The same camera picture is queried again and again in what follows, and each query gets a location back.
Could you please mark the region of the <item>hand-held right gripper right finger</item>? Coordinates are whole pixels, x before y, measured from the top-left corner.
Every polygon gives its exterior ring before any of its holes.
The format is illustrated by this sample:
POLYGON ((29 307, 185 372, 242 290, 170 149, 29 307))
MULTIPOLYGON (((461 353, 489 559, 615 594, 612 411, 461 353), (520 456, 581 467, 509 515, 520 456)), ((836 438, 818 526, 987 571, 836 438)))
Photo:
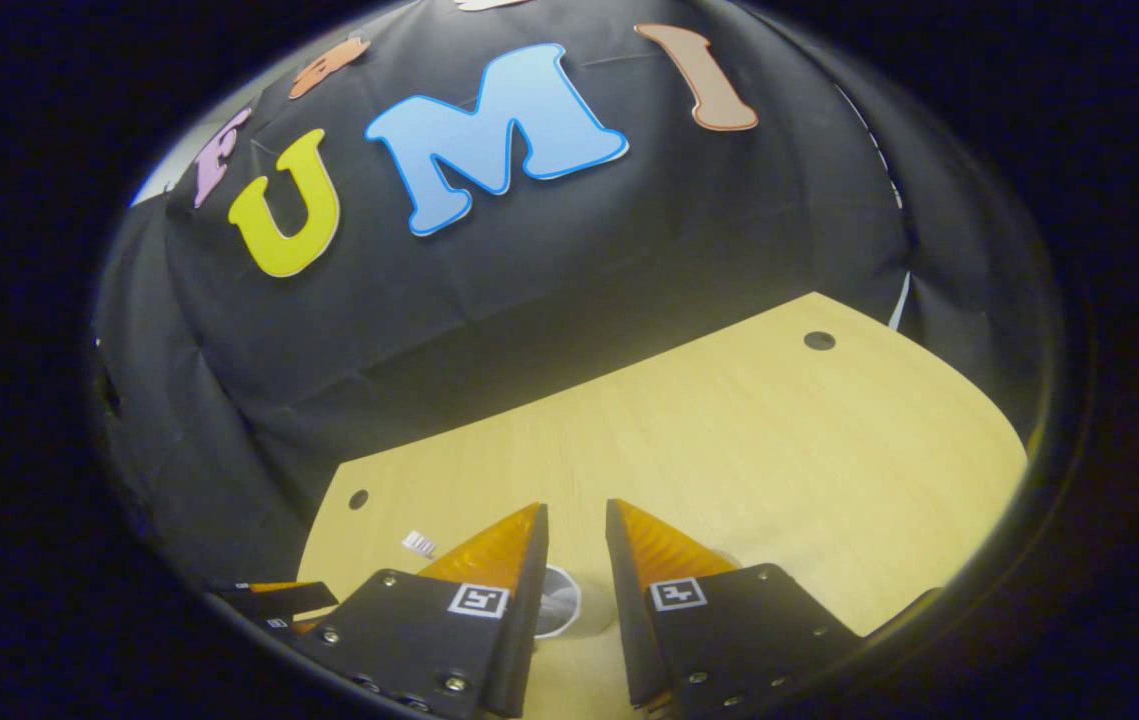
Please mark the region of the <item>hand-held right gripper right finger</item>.
POLYGON ((773 714, 865 646, 778 565, 738 568, 618 498, 605 533, 628 693, 645 714, 773 714))

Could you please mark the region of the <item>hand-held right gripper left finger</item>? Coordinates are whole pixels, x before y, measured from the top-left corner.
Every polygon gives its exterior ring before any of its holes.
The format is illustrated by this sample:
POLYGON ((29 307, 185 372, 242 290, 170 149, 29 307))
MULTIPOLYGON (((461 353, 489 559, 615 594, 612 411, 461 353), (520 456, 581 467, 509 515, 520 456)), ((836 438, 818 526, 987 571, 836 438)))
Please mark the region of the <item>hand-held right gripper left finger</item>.
POLYGON ((531 504, 428 568, 382 568, 301 635, 309 660, 435 719, 523 714, 549 553, 531 504))

